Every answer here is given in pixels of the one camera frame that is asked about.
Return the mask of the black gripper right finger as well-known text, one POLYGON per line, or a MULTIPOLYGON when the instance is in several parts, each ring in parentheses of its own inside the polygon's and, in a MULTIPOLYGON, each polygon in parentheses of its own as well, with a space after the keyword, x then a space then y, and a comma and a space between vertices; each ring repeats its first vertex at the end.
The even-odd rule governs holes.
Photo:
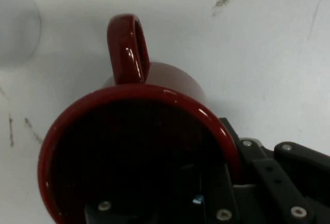
POLYGON ((239 138, 222 118, 236 142, 241 184, 232 184, 238 223, 329 223, 329 156, 294 142, 273 150, 259 140, 239 138))

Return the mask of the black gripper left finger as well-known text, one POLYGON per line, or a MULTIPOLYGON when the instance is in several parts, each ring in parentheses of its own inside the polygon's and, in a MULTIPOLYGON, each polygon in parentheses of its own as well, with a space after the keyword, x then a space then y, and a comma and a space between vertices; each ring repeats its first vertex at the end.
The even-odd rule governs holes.
POLYGON ((152 163, 122 169, 85 205, 86 223, 238 223, 227 165, 152 163))

